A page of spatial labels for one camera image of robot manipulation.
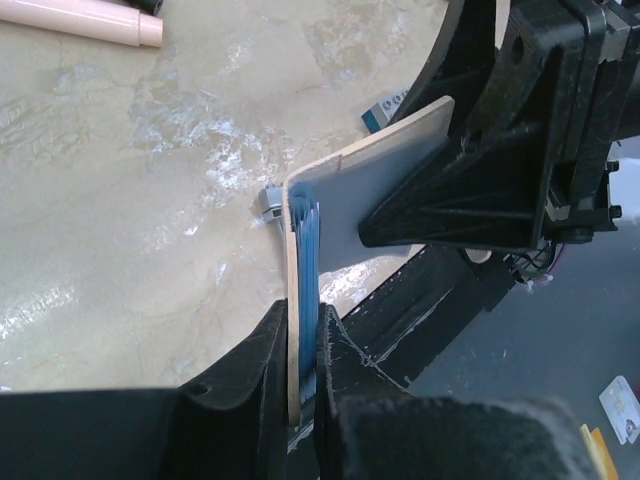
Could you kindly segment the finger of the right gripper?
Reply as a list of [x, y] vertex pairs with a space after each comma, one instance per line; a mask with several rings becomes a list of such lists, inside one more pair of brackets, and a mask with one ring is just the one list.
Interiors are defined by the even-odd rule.
[[584, 27], [573, 14], [512, 14], [464, 123], [360, 223], [366, 246], [532, 249], [563, 159]]

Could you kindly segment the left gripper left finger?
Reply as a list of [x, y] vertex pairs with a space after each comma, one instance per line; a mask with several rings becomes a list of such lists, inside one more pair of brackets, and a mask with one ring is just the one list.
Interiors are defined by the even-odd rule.
[[4, 479], [283, 479], [287, 305], [174, 388], [4, 393]]

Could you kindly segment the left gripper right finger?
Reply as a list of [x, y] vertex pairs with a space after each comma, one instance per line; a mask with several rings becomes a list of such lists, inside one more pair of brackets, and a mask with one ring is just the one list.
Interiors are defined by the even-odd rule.
[[322, 305], [314, 446], [323, 479], [596, 479], [577, 423], [538, 398], [416, 397]]

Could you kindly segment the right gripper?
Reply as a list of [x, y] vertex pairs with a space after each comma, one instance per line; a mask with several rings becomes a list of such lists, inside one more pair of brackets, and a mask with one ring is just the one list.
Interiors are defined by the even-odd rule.
[[[615, 231], [623, 209], [611, 203], [610, 176], [620, 161], [617, 142], [639, 134], [639, 3], [565, 1], [583, 24], [584, 49], [563, 159], [552, 172], [544, 235], [591, 240]], [[450, 1], [433, 48], [391, 125], [443, 96], [454, 109], [449, 134], [460, 127], [494, 67], [495, 35], [506, 31], [510, 1]]]

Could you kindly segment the beige card holder wallet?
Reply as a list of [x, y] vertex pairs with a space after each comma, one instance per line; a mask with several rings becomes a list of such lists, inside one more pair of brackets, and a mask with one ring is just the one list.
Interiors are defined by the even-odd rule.
[[367, 247], [359, 223], [417, 163], [446, 138], [455, 102], [449, 96], [290, 174], [282, 186], [288, 342], [288, 423], [315, 388], [319, 277], [410, 249]]

